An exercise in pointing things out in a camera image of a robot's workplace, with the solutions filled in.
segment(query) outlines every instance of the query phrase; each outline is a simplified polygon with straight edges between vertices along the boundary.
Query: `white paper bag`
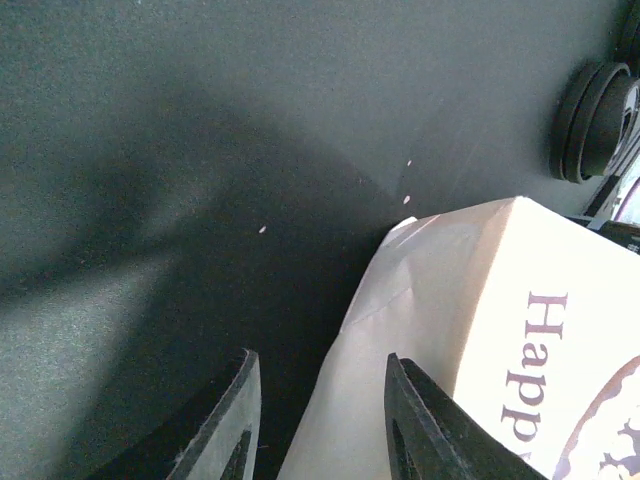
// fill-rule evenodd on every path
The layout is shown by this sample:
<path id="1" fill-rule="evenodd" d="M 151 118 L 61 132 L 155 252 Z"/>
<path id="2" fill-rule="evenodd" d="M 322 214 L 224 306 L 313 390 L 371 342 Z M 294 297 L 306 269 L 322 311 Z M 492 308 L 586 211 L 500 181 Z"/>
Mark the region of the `white paper bag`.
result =
<path id="1" fill-rule="evenodd" d="M 548 478 L 635 478 L 638 275 L 640 257 L 525 198 L 394 229 L 325 359 L 279 480 L 390 478 L 392 352 Z"/>

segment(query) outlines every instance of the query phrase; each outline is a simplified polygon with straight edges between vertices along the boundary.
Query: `black rubber mat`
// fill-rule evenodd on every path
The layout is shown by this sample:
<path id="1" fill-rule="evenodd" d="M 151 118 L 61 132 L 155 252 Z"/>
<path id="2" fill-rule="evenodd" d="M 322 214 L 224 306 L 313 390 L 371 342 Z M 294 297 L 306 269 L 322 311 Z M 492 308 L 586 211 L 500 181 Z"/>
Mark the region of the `black rubber mat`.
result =
<path id="1" fill-rule="evenodd" d="M 0 5 L 3 478 L 83 478 L 260 355 L 275 478 L 384 232 L 548 173 L 625 1 Z"/>

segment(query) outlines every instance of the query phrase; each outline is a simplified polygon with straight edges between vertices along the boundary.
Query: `black plastic object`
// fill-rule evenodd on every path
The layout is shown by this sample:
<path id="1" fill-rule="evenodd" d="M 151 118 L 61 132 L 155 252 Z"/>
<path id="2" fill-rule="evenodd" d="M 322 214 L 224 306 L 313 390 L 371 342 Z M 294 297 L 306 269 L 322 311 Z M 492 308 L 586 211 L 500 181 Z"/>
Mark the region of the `black plastic object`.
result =
<path id="1" fill-rule="evenodd" d="M 615 221 L 607 221 L 602 224 L 596 223 L 593 222 L 593 218 L 587 216 L 567 218 L 596 232 L 601 237 L 640 255 L 640 227 Z"/>
<path id="2" fill-rule="evenodd" d="M 604 176 L 629 143 L 638 115 L 640 80 L 619 72 L 607 86 L 584 144 L 581 172 Z"/>
<path id="3" fill-rule="evenodd" d="M 409 359 L 387 360 L 384 394 L 394 480 L 542 480 Z"/>
<path id="4" fill-rule="evenodd" d="M 602 208 L 606 208 L 608 203 L 615 201 L 622 178 L 634 162 L 640 158 L 640 121 L 637 121 L 632 127 L 632 133 L 629 137 L 629 143 L 619 155 L 615 165 L 612 166 L 611 174 L 607 175 L 606 180 L 589 202 L 585 211 L 586 216 L 597 216 Z"/>
<path id="5" fill-rule="evenodd" d="M 640 1 L 633 3 L 627 16 L 615 60 L 629 65 L 633 76 L 640 76 Z"/>
<path id="6" fill-rule="evenodd" d="M 549 166 L 554 177 L 566 180 L 565 154 L 569 142 L 569 134 L 583 97 L 593 78 L 604 66 L 603 63 L 588 63 L 569 84 L 569 89 L 560 104 L 551 130 L 551 158 Z"/>
<path id="7" fill-rule="evenodd" d="M 258 355 L 243 351 L 175 415 L 90 480 L 249 480 L 260 425 Z"/>
<path id="8" fill-rule="evenodd" d="M 606 165 L 602 172 L 606 171 L 614 154 L 625 151 L 624 142 L 631 139 L 631 131 L 635 132 L 638 109 L 637 95 L 635 104 L 626 108 L 630 95 L 624 88 L 637 91 L 637 84 L 625 80 L 629 75 L 629 67 L 623 63 L 589 63 L 571 83 L 552 129 L 549 164 L 554 176 L 582 183 L 591 178 L 588 172 L 600 172 L 598 166 L 603 161 Z M 602 102 L 605 105 L 597 115 Z"/>

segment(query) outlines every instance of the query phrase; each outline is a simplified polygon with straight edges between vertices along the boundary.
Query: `brown printed design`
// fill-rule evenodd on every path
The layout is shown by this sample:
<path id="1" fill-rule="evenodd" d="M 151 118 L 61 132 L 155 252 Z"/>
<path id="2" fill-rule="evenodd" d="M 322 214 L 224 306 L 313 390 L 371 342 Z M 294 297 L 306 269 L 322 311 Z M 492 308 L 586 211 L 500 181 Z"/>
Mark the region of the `brown printed design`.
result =
<path id="1" fill-rule="evenodd" d="M 584 473 L 587 467 L 586 462 L 593 462 L 594 466 L 587 467 L 589 478 L 582 480 L 609 478 L 640 480 L 640 391 L 638 387 L 640 387 L 640 356 L 618 370 L 591 402 L 565 445 L 553 480 L 572 478 L 576 470 Z M 606 423 L 609 420 L 607 416 L 609 414 L 603 413 L 604 406 L 609 409 L 609 414 L 616 411 L 616 416 L 622 420 L 616 421 L 616 424 Z M 596 434 L 585 433 L 585 425 L 590 423 L 592 432 Z M 625 445 L 624 455 L 612 453 L 612 444 L 615 440 Z M 593 447 L 599 454 L 598 459 L 587 454 L 587 452 L 593 452 Z"/>

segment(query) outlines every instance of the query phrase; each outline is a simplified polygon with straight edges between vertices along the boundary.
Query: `paper bag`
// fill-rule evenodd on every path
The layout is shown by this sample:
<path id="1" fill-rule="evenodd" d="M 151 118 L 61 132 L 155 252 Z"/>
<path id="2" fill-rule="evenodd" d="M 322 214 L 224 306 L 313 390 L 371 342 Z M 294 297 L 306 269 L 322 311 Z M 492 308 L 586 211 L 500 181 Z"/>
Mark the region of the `paper bag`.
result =
<path id="1" fill-rule="evenodd" d="M 637 255 L 525 198 L 394 229 L 278 478 L 390 478 L 392 352 L 546 477 L 636 478 L 639 273 Z"/>

